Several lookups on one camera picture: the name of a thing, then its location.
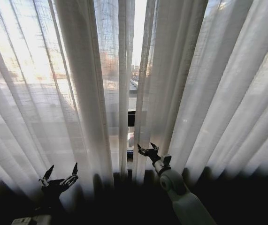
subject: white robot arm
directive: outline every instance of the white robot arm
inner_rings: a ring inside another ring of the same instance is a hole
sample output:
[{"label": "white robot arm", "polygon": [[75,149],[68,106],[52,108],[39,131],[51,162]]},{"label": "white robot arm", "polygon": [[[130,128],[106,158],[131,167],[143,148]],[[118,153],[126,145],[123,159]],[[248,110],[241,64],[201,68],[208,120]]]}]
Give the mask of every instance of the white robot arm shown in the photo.
[{"label": "white robot arm", "polygon": [[174,212],[183,225],[216,225],[199,198],[190,192],[184,184],[182,176],[171,169],[171,155],[158,156],[159,147],[151,143],[153,149],[143,149],[138,145],[141,155],[149,157],[157,174],[160,184],[169,195]]}]

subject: white curtain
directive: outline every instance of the white curtain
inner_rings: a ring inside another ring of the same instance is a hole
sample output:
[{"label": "white curtain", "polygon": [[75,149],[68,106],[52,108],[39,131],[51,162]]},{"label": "white curtain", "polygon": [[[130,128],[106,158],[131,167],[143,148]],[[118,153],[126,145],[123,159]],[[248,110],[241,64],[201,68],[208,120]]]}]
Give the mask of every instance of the white curtain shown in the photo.
[{"label": "white curtain", "polygon": [[126,176],[135,1],[0,1],[0,181],[35,200],[54,164],[75,190]]},{"label": "white curtain", "polygon": [[[198,37],[198,1],[156,4],[156,33],[145,26],[154,48],[141,57],[152,63],[140,66],[136,114],[146,118],[136,121],[136,143],[162,147],[191,184],[206,166],[212,178],[268,175],[268,0],[210,0]],[[145,158],[137,154],[136,170],[141,180]]]},{"label": "white curtain", "polygon": [[135,116],[132,178],[142,183],[150,161],[137,144],[166,154],[207,2],[149,0],[146,6]]},{"label": "white curtain", "polygon": [[[35,200],[78,162],[93,196],[127,176],[134,0],[0,0],[0,181]],[[268,175],[268,0],[148,0],[132,178],[158,145],[195,183],[207,166]]]}]

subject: black robotic claw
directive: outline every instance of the black robotic claw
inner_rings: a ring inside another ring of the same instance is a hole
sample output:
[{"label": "black robotic claw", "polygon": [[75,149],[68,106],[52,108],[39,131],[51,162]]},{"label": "black robotic claw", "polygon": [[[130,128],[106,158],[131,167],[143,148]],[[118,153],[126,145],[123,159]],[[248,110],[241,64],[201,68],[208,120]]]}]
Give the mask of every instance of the black robotic claw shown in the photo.
[{"label": "black robotic claw", "polygon": [[153,149],[143,149],[138,144],[138,152],[143,156],[149,157],[151,159],[151,161],[153,162],[153,165],[154,165],[154,163],[157,162],[158,160],[160,160],[161,157],[158,156],[159,147],[157,147],[153,143],[151,143],[151,146],[153,147]]},{"label": "black robotic claw", "polygon": [[51,173],[53,172],[53,169],[54,169],[54,165],[52,165],[50,167],[50,169],[46,171],[46,173],[44,174],[44,177],[43,178],[45,178],[46,180],[48,180],[49,177],[50,177],[50,175],[51,175]]},{"label": "black robotic claw", "polygon": [[73,171],[72,171],[72,175],[76,175],[77,174],[77,163],[75,164]]}]

